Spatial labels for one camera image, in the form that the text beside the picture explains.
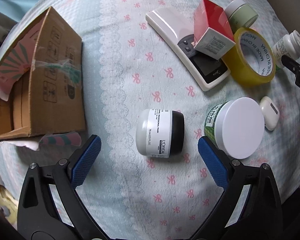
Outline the white remote control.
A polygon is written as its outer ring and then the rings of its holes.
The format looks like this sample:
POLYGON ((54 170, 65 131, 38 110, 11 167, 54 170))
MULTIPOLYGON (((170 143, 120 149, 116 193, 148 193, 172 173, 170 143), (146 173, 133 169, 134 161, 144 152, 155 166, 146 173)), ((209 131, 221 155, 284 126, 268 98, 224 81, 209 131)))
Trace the white remote control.
POLYGON ((170 46, 202 91, 212 89, 230 75, 222 60, 194 49, 193 24, 175 8, 152 10, 146 14, 146 21, 170 46))

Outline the patterned bed sheet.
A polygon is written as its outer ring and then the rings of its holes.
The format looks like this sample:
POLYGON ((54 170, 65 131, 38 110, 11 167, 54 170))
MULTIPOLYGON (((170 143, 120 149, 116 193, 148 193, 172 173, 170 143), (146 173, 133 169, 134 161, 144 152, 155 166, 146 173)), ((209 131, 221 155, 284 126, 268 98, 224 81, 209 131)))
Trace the patterned bed sheet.
MULTIPOLYGON (((87 134, 102 150, 77 192, 112 238, 180 239, 202 224, 222 193, 197 148, 204 120, 215 105, 269 96, 280 110, 245 165, 268 163, 282 200, 300 185, 300 88, 281 70, 265 85, 244 89, 232 77, 208 92, 200 89, 169 46, 146 22, 147 12, 172 6, 192 19, 200 0, 40 0, 21 20, 25 27, 54 7, 83 40, 83 95, 87 134), (148 159, 135 145, 139 114, 147 108, 185 117, 181 154, 148 159)), ((232 0, 211 0, 225 7, 232 0)), ((253 29, 269 44, 287 33, 267 0, 244 0, 259 17, 253 29)))

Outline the green jar white lid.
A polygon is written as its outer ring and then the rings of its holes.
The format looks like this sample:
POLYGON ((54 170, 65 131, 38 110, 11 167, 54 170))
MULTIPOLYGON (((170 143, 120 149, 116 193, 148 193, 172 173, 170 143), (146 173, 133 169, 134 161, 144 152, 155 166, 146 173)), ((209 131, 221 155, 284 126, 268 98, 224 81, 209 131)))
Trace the green jar white lid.
POLYGON ((207 114, 204 134, 228 156, 250 157, 264 134, 264 117, 258 103, 241 97, 215 105, 207 114))

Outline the black white cosmetic jar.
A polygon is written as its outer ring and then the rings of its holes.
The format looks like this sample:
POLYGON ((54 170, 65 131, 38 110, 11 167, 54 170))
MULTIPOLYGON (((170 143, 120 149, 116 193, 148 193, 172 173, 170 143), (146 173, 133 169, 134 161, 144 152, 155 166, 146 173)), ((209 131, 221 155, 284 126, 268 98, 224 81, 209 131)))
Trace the black white cosmetic jar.
POLYGON ((169 158, 181 154, 185 119, 178 111, 145 109, 139 115, 135 143, 138 152, 147 157, 169 158))

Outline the yellow tape roll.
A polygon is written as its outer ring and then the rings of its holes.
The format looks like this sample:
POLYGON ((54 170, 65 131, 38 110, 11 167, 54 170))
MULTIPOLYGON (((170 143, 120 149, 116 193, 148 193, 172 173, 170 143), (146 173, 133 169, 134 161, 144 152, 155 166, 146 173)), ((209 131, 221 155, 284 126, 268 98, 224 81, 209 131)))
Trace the yellow tape roll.
POLYGON ((266 40, 250 28, 239 28, 233 46, 222 60, 232 78, 242 87, 250 88, 269 83, 275 75, 273 52, 266 40))

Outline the open cardboard box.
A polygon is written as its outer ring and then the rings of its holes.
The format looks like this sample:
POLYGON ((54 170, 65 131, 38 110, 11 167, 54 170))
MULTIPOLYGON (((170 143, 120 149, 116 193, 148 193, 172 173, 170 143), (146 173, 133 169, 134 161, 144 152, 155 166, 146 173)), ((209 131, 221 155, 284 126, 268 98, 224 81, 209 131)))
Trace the open cardboard box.
POLYGON ((53 8, 0 59, 0 140, 85 129, 82 39, 53 8))

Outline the white earbuds case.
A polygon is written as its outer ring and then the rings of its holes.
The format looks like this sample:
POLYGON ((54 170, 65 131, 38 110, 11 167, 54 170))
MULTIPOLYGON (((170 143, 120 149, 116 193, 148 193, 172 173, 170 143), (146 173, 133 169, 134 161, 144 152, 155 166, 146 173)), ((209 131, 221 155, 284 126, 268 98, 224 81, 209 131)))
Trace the white earbuds case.
POLYGON ((264 116, 264 125, 266 129, 269 131, 273 131, 279 122, 279 118, 280 118, 279 108, 277 107, 277 105, 275 105, 273 100, 271 100, 271 98, 268 96, 264 96, 261 99, 259 106, 264 116))

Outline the light green mud film jar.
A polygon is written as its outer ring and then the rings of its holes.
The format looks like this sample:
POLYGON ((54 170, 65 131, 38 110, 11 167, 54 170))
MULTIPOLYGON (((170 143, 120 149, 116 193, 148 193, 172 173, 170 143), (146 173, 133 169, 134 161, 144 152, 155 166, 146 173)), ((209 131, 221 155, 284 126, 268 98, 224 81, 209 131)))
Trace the light green mud film jar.
POLYGON ((233 33, 242 27, 249 28, 258 19, 258 13, 243 0, 231 1, 224 12, 233 33))

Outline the white pill bottle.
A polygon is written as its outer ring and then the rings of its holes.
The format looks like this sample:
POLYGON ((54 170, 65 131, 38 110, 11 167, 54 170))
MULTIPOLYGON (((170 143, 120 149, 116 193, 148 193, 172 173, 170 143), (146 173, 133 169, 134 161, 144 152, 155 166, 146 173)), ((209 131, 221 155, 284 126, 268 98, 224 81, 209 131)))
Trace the white pill bottle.
POLYGON ((297 60, 300 57, 300 34, 297 30, 294 30, 290 34, 284 35, 278 40, 272 47, 272 52, 276 61, 276 70, 284 68, 281 57, 287 55, 293 60, 297 60))

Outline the red and white carton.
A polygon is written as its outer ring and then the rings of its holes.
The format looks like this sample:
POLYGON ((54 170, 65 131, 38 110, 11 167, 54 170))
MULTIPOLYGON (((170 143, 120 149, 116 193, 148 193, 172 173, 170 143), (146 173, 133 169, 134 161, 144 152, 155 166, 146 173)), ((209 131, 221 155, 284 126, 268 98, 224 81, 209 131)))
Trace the red and white carton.
POLYGON ((222 7, 201 0, 194 12, 194 49, 216 60, 234 45, 234 35, 222 7))

